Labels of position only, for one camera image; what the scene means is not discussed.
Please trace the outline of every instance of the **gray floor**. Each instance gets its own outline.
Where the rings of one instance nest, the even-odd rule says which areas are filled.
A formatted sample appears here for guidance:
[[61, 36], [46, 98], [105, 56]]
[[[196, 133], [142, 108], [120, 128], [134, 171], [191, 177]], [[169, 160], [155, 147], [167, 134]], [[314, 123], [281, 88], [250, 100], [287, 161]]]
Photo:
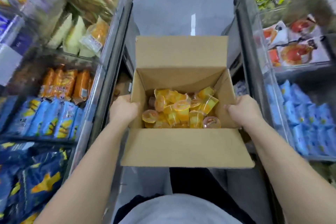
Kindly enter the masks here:
[[[221, 35], [233, 18], [233, 0], [134, 0], [128, 40], [134, 35]], [[134, 45], [128, 50], [134, 58]], [[219, 183], [258, 224], [272, 223], [258, 168], [211, 170]], [[124, 167], [114, 215], [134, 196], [170, 194], [168, 168]]]

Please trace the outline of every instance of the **person's left hand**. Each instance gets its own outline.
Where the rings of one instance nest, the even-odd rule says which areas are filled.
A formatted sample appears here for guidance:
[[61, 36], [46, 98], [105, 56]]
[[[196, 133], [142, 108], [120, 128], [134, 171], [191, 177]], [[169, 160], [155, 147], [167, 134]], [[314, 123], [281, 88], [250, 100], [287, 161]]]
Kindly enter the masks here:
[[138, 115], [140, 103], [131, 103], [131, 95], [119, 96], [110, 108], [110, 122], [128, 125]]

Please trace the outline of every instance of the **hand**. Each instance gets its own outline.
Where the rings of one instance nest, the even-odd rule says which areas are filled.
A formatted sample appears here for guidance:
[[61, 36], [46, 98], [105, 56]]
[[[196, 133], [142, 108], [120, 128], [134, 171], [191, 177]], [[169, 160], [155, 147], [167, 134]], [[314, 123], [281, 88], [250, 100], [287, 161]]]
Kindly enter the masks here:
[[254, 122], [263, 120], [260, 108], [257, 102], [249, 95], [236, 98], [235, 105], [224, 105], [231, 118], [240, 126], [245, 127]]
[[131, 95], [119, 96], [110, 108], [110, 122], [121, 122], [126, 126], [138, 115], [140, 103], [131, 103]]

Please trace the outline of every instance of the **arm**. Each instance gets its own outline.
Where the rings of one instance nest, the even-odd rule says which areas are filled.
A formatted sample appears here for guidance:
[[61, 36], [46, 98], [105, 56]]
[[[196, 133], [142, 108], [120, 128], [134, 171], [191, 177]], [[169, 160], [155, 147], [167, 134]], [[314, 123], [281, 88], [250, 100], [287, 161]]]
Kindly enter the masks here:
[[335, 223], [336, 190], [264, 121], [257, 102], [245, 95], [226, 108], [252, 138], [289, 223]]
[[97, 137], [69, 179], [46, 205], [35, 224], [100, 223], [110, 194], [121, 137], [136, 117], [138, 104], [119, 97], [110, 123]]

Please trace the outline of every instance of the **cardboard box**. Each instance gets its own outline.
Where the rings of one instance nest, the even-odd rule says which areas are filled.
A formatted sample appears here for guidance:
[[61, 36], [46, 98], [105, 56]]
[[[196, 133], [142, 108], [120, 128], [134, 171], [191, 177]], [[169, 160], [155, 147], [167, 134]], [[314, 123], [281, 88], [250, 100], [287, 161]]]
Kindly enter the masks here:
[[[131, 102], [141, 113], [130, 125], [121, 160], [123, 166], [252, 168], [238, 126], [223, 108], [234, 104], [235, 94], [226, 68], [226, 36], [139, 36], [137, 68]], [[154, 89], [171, 88], [181, 93], [205, 87], [216, 89], [219, 129], [144, 128], [141, 114]]]

